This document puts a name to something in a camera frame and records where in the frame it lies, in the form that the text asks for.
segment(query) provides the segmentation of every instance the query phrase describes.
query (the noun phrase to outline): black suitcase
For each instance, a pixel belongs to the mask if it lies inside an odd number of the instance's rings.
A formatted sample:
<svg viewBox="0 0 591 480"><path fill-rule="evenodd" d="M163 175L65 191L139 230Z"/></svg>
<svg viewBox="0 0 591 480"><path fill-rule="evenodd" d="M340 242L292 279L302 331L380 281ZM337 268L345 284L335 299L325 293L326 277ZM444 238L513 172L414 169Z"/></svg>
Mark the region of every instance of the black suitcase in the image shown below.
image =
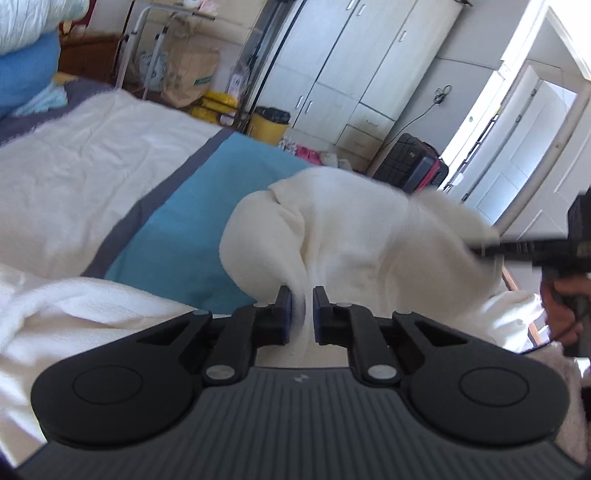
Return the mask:
<svg viewBox="0 0 591 480"><path fill-rule="evenodd" d="M397 187L406 193L414 192L438 159L437 151L410 134L402 134L377 169L373 178ZM449 169L443 161L429 185L438 187Z"/></svg>

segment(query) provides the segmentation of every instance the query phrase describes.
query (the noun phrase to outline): trash can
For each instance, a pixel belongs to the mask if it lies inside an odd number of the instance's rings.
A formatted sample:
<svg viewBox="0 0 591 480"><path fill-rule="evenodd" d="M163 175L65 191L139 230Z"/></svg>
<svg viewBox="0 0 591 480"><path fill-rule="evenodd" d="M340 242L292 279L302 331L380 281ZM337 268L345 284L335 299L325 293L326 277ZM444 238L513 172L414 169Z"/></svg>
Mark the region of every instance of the trash can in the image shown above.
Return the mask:
<svg viewBox="0 0 591 480"><path fill-rule="evenodd" d="M246 134L258 141L276 147L290 126L289 112L273 107L258 106L251 117Z"/></svg>

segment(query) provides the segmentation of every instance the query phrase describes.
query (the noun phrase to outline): wardrobe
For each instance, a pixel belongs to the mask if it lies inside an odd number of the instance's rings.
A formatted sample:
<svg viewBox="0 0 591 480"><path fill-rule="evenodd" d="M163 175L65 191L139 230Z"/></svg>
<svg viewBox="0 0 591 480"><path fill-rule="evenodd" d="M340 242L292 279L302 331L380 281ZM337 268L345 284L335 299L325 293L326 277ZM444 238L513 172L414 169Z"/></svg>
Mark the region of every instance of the wardrobe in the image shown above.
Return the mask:
<svg viewBox="0 0 591 480"><path fill-rule="evenodd" d="M456 0L306 0L257 105L373 158L447 37Z"/></svg>

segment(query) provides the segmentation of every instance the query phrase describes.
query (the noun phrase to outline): red trim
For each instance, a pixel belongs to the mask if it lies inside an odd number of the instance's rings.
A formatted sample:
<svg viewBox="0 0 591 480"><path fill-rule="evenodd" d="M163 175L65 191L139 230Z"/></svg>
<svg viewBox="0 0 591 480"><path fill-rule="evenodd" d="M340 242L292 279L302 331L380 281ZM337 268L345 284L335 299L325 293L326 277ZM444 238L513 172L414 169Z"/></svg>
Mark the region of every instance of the red trim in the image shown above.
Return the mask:
<svg viewBox="0 0 591 480"><path fill-rule="evenodd" d="M429 171L427 172L427 174L425 175L425 177L421 180L421 183L418 184L418 187L414 190L413 193L420 192L429 183L431 183L433 177L437 174L437 171L439 170L439 166L440 165L441 165L441 160L439 160L438 158L436 158L435 159L435 162L433 162L433 165L431 165L431 168L429 169Z"/></svg>

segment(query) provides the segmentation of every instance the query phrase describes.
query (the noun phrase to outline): blue pillow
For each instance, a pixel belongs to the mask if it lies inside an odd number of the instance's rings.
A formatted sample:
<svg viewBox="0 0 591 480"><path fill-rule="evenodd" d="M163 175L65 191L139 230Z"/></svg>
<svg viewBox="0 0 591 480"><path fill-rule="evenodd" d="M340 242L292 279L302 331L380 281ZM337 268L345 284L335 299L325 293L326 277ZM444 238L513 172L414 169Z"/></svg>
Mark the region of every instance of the blue pillow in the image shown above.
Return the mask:
<svg viewBox="0 0 591 480"><path fill-rule="evenodd" d="M0 57L0 118L27 103L51 82L60 58L57 30L33 45Z"/></svg>

